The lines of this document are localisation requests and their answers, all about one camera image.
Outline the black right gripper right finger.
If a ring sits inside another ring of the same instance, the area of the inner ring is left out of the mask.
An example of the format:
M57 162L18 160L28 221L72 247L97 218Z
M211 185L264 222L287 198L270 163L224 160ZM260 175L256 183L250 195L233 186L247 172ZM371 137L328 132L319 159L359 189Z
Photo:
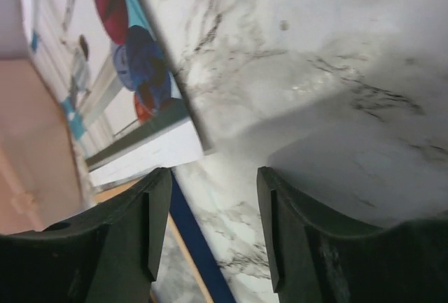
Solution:
M261 167L257 193L281 302L446 302L447 219L362 223Z

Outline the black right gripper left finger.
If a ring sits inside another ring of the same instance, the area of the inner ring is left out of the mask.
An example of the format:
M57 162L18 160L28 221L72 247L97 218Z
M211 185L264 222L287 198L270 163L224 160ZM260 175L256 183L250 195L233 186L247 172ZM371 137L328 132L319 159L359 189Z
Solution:
M41 232L1 237L2 302L148 302L172 195L168 169Z

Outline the blue wooden picture frame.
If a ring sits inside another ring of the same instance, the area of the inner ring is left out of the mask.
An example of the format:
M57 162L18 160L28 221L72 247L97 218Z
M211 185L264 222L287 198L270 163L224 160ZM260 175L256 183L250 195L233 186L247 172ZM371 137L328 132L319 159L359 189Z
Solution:
M106 233L90 302L149 302L169 222L181 238L199 282L212 302L235 297L198 221L170 169L157 169L123 193L101 203L98 228Z

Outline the photo print with balloons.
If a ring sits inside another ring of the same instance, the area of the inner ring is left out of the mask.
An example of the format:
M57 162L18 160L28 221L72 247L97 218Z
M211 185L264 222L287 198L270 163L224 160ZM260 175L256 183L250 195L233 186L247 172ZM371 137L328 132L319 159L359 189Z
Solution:
M141 0L22 0L31 58L93 185L208 152Z

